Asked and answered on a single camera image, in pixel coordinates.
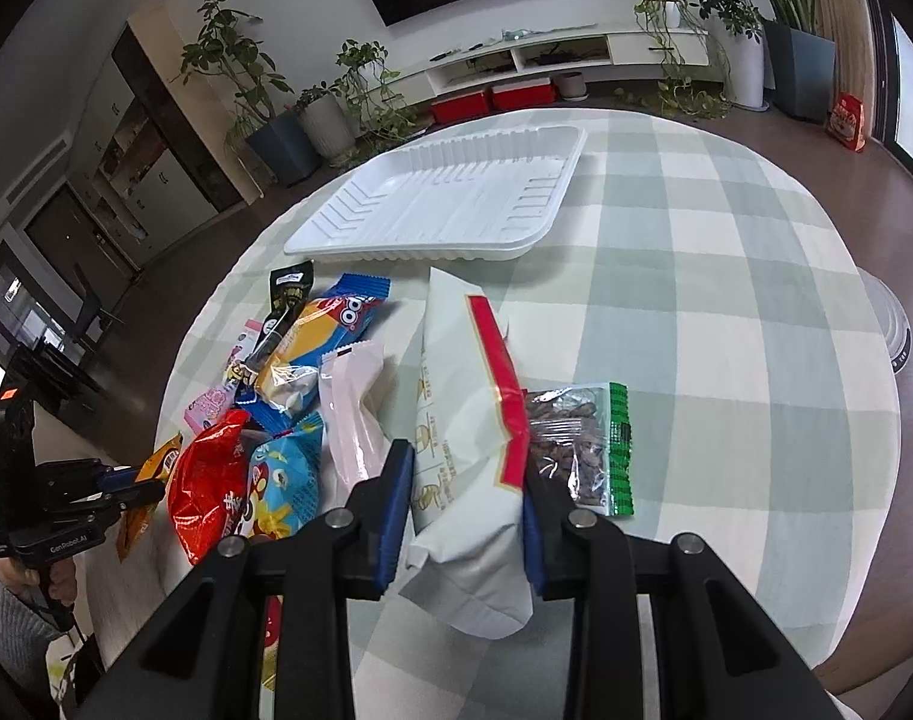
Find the left hand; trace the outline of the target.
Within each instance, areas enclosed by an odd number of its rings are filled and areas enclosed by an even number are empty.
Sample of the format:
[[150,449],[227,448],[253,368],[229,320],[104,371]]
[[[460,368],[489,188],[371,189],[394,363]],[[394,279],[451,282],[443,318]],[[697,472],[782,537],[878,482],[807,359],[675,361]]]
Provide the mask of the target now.
[[[25,567],[20,561],[3,557],[0,559],[0,582],[20,600],[30,601],[32,592],[40,587],[41,573]],[[72,557],[48,567],[47,595],[64,606],[71,606],[76,601],[76,563]]]

